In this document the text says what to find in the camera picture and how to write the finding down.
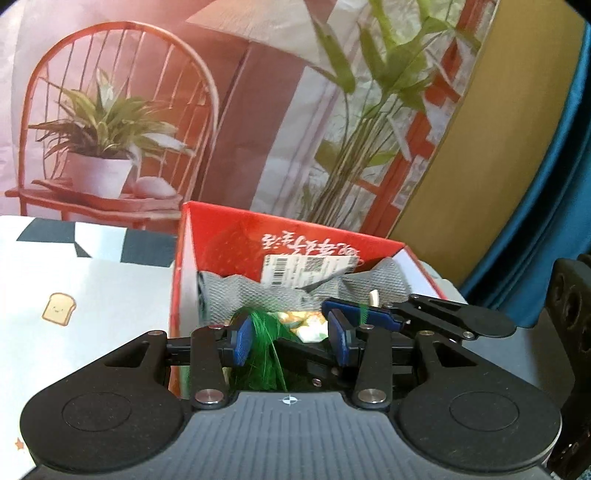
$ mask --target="black and white pattern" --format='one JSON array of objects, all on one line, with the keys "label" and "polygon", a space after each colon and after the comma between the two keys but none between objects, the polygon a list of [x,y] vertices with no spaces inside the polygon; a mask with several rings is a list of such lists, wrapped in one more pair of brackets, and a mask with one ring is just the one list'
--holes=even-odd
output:
[{"label": "black and white pattern", "polygon": [[156,267],[170,267],[176,247],[165,233],[27,217],[1,217],[3,241],[71,245],[77,257]]}]

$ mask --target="qr code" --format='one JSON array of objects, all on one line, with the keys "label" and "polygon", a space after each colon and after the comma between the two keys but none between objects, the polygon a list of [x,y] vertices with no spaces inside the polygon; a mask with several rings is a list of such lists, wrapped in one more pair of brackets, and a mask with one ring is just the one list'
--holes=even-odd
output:
[{"label": "qr code", "polygon": [[324,265],[324,257],[308,257],[306,259],[306,266],[304,272],[321,272],[322,265]]}]

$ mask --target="lamp shade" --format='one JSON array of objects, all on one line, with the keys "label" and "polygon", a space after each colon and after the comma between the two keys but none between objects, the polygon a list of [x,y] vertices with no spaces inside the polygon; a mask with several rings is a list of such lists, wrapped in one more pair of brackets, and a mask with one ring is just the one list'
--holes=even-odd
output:
[{"label": "lamp shade", "polygon": [[[345,3],[363,4],[365,0]],[[354,24],[359,10],[350,10],[349,21]],[[330,68],[316,40],[304,0],[214,0],[187,22],[268,45],[313,65]]]}]

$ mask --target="barcode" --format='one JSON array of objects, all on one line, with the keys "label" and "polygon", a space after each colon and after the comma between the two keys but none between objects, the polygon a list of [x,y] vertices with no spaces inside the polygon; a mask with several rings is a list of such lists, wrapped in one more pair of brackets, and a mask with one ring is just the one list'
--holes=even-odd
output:
[{"label": "barcode", "polygon": [[357,267],[357,263],[359,262],[359,257],[350,257],[349,263],[347,264],[347,271],[352,272]]},{"label": "barcode", "polygon": [[287,259],[278,258],[275,262],[275,268],[273,270],[273,278],[271,280],[271,286],[283,285],[283,277],[285,277],[285,271],[287,270]]},{"label": "barcode", "polygon": [[324,257],[308,257],[304,272],[321,272],[324,265]]}]

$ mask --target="white flower pot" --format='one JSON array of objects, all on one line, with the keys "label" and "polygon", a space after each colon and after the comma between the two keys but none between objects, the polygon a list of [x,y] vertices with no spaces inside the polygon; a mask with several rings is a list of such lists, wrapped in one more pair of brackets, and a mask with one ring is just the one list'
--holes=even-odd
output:
[{"label": "white flower pot", "polygon": [[131,166],[129,159],[87,157],[74,152],[67,155],[73,189],[106,199],[119,198]]}]

